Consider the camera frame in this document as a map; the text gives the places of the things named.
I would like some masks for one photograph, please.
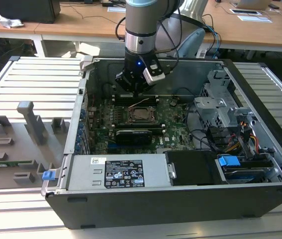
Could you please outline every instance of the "motherboard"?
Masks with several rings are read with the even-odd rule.
[[[90,106],[92,154],[164,153],[194,149],[185,120],[188,104],[177,97],[102,99]]]

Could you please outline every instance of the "aluminum extrusion table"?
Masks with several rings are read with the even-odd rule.
[[[11,122],[22,122],[15,108],[24,100],[35,102],[34,112],[43,121],[52,117],[70,120],[81,78],[79,62],[75,58],[32,57],[9,61],[0,73],[0,115],[6,115]],[[282,126],[282,82],[259,64],[236,66]],[[244,104],[242,96],[237,95]],[[34,237],[282,239],[282,205],[260,219],[71,231],[41,196],[40,188],[0,190],[0,239]]]

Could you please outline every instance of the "black computer case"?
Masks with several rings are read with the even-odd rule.
[[[53,23],[59,12],[59,0],[0,0],[0,14],[9,19]]]

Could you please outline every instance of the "white cloth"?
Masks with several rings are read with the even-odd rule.
[[[0,15],[0,24],[7,28],[24,26],[19,19],[8,19]]]

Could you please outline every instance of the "blue drive latch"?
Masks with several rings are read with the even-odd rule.
[[[221,156],[219,159],[220,166],[240,166],[239,159],[236,156]]]

